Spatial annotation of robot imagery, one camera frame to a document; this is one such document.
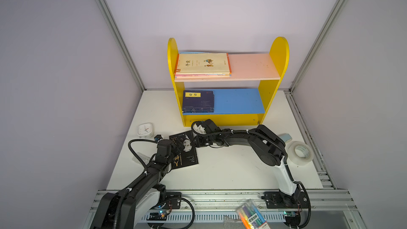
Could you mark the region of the pack of coloured markers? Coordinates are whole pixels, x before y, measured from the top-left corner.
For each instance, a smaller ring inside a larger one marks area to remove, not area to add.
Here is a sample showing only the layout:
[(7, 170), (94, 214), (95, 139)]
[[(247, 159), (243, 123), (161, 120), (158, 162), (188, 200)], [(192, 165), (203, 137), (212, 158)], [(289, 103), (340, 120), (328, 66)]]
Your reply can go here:
[(246, 229), (271, 229), (251, 199), (240, 205), (236, 213)]

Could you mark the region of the small white alarm clock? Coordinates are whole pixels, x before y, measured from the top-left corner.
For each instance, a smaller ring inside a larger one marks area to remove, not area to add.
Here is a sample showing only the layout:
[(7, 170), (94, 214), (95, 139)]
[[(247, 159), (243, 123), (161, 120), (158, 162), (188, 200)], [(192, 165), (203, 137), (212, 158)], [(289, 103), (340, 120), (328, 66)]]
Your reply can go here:
[(154, 135), (154, 127), (152, 123), (143, 123), (137, 127), (139, 138), (151, 138)]

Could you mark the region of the clear tape roll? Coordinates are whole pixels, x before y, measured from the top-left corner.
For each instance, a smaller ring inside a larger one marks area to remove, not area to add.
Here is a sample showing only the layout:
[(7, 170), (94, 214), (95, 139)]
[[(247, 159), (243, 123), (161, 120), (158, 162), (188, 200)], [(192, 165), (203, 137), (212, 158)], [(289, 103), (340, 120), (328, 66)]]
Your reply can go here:
[(297, 166), (305, 166), (314, 159), (313, 150), (305, 143), (293, 141), (287, 150), (288, 158)]

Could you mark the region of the yellow pink blue bookshelf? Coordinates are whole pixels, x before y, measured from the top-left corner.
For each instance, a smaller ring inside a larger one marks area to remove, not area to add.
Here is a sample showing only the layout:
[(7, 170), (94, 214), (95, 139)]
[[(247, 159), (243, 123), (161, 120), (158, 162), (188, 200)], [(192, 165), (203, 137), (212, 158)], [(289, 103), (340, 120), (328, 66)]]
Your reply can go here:
[[(289, 64), (289, 44), (286, 38), (274, 40), (267, 54), (229, 55), (231, 76), (177, 78), (176, 68), (181, 52), (176, 40), (167, 44), (167, 62), (183, 125), (211, 119), (220, 126), (251, 126), (262, 124), (283, 81)], [(258, 81), (257, 88), (213, 89), (214, 112), (183, 112), (186, 82)]]

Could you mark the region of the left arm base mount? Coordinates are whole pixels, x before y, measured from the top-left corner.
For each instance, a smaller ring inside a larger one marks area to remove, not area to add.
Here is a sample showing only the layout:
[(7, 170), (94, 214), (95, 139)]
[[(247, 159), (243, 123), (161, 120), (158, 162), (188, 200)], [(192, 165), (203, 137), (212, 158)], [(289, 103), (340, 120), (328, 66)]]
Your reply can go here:
[(139, 222), (151, 209), (179, 209), (181, 200), (169, 201), (170, 198), (181, 197), (179, 191), (168, 192), (163, 184), (156, 184), (141, 198), (135, 208), (135, 223)]

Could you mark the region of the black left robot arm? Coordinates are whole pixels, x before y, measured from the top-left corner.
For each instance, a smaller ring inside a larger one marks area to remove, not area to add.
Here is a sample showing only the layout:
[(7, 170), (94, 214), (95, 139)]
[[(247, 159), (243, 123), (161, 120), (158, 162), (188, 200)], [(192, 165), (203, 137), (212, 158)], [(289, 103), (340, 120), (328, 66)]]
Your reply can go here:
[[(132, 148), (134, 142), (149, 142), (157, 145), (157, 152), (152, 161), (145, 163)], [(143, 172), (128, 186), (116, 193), (106, 193), (100, 200), (93, 221), (92, 229), (133, 229), (150, 209), (174, 206), (177, 201), (191, 202), (183, 197), (167, 197), (166, 189), (160, 181), (167, 175), (174, 164), (176, 156), (184, 150), (184, 145), (172, 140), (158, 141), (134, 139), (128, 148), (143, 166)]]

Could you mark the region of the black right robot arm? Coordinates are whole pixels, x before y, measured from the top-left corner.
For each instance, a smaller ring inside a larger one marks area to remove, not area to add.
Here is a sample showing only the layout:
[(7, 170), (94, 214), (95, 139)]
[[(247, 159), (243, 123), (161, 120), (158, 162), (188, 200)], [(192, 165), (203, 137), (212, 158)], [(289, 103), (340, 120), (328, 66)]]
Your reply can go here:
[(191, 130), (196, 135), (193, 140), (196, 147), (250, 146), (264, 164), (277, 168), (280, 195), (290, 199), (298, 199), (300, 196), (302, 183), (294, 180), (291, 174), (286, 145), (265, 125), (247, 130), (220, 129), (208, 119), (192, 123)]

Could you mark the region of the dark blue book hidden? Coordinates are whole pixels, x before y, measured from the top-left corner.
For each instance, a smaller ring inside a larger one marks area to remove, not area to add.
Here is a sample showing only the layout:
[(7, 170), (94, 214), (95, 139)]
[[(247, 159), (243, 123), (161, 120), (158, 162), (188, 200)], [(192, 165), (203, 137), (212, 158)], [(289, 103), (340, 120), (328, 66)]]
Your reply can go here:
[(211, 90), (185, 90), (183, 91), (182, 107), (191, 109), (214, 108), (214, 92)]

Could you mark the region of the clear plastic small box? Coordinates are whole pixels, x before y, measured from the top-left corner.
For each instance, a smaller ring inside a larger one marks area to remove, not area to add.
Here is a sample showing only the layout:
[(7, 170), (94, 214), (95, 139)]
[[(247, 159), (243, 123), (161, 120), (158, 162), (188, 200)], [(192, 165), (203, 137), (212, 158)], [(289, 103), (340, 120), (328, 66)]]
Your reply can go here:
[(143, 162), (145, 164), (147, 164), (149, 162), (150, 157), (148, 157), (148, 156), (146, 156), (146, 155), (144, 155), (143, 153), (140, 153), (140, 152), (137, 152), (136, 154), (140, 157), (141, 160), (143, 160)]

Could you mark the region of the dark blue book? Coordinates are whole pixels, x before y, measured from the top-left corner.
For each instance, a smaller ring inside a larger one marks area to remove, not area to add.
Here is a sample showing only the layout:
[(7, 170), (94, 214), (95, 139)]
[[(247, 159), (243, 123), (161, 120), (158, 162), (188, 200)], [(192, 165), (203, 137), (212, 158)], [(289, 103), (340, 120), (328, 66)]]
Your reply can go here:
[(213, 113), (214, 108), (182, 108), (183, 113)]

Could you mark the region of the black book gold lettering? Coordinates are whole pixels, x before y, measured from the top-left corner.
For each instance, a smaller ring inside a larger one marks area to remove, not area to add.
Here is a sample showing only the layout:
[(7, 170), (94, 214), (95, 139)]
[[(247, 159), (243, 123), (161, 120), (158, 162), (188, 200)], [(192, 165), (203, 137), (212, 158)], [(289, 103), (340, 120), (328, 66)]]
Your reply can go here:
[(170, 140), (182, 147), (181, 153), (174, 158), (173, 168), (180, 169), (198, 164), (196, 148), (192, 145), (192, 131), (171, 135)]

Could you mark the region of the pink cartoon cover book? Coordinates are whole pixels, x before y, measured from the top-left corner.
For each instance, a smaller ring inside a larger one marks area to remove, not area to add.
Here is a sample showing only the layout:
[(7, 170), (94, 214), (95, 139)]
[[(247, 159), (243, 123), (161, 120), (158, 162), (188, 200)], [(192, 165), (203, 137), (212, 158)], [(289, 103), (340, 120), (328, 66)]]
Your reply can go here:
[(229, 78), (231, 74), (194, 74), (194, 75), (175, 75), (175, 79), (207, 79), (207, 78)]

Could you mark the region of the beige book orange border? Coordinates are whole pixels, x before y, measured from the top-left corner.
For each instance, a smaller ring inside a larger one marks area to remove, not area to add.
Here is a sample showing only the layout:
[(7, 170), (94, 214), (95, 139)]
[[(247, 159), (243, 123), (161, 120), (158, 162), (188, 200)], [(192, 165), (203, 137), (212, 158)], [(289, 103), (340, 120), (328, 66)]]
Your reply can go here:
[(177, 75), (230, 75), (227, 53), (179, 54), (175, 68)]

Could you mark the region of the light blue stapler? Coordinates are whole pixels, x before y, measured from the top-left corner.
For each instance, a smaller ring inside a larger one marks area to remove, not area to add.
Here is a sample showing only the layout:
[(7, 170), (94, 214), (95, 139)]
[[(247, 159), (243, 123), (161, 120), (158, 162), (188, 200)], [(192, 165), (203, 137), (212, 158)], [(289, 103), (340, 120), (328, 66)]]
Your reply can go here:
[(288, 133), (280, 134), (278, 136), (284, 143), (289, 143), (293, 140), (293, 138)]

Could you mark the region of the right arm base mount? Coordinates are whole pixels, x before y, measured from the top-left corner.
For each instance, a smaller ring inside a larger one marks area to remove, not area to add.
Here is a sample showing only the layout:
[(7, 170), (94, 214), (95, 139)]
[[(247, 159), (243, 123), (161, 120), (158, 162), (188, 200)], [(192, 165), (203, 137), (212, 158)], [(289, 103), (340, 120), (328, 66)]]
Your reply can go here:
[(297, 188), (292, 195), (282, 191), (266, 191), (261, 196), (268, 209), (309, 209), (309, 197)]

